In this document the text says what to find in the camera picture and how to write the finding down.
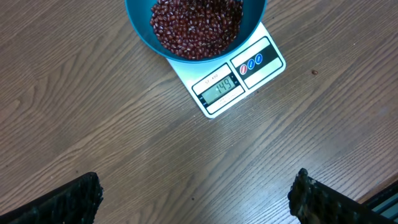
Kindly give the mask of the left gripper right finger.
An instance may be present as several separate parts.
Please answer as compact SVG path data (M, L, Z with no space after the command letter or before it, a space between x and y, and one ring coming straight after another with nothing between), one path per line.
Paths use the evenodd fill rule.
M300 223L383 224L395 222L395 184L363 203L308 176L302 168L287 195L290 214Z

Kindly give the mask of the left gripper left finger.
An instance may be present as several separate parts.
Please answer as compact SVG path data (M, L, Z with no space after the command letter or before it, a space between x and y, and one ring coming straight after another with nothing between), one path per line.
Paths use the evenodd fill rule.
M1 215L1 223L93 224L102 200L99 177L95 172L88 172Z

